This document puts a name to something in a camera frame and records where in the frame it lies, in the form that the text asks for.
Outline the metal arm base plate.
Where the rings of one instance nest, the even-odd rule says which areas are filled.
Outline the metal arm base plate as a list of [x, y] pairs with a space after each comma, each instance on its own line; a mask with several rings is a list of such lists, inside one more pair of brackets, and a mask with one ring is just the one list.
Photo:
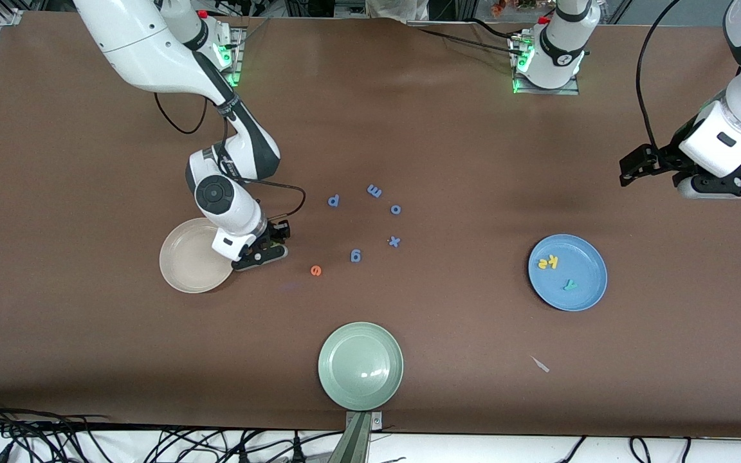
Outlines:
[[579, 87], [576, 75], [573, 75], [567, 84], [556, 89], [546, 89], [533, 84], [529, 77], [521, 73], [526, 69], [532, 58], [535, 57], [535, 47], [533, 38], [524, 34], [530, 29], [522, 30], [522, 34], [514, 34], [511, 38], [506, 39], [509, 51], [518, 51], [518, 55], [511, 57], [512, 71], [512, 90], [514, 94], [536, 94], [536, 95], [553, 95], [553, 96], [578, 96]]
[[232, 28], [213, 18], [200, 19], [198, 24], [171, 24], [169, 27], [186, 47], [204, 55], [232, 87], [238, 85], [247, 29]]

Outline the person in beige trousers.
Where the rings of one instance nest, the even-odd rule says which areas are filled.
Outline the person in beige trousers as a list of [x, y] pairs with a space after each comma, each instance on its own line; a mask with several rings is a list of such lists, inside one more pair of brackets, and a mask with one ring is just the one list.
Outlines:
[[371, 18], [391, 18], [401, 23], [427, 21], [429, 0], [365, 0]]

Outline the beige round plate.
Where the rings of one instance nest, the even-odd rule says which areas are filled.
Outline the beige round plate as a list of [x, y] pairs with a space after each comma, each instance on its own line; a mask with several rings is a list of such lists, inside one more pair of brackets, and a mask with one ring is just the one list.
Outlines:
[[233, 273], [232, 261], [212, 249], [217, 227], [208, 219], [191, 219], [165, 238], [159, 262], [161, 274], [179, 292], [214, 290]]

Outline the blue round plate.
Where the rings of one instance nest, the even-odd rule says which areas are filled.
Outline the blue round plate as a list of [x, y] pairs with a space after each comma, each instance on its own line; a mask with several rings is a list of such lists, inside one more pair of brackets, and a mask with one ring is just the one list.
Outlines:
[[[538, 261], [547, 260], [548, 255], [558, 256], [558, 267], [539, 269]], [[569, 234], [548, 235], [538, 241], [527, 259], [527, 278], [547, 305], [566, 313], [594, 307], [608, 287], [608, 269], [597, 249]], [[568, 278], [577, 282], [575, 290], [563, 290]]]

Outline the green round plate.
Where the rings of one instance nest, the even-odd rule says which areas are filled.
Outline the green round plate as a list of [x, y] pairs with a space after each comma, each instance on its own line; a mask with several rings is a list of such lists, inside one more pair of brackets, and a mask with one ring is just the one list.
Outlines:
[[335, 329], [318, 354], [318, 380], [335, 404], [354, 412], [377, 410], [403, 380], [399, 343], [376, 323], [352, 322]]

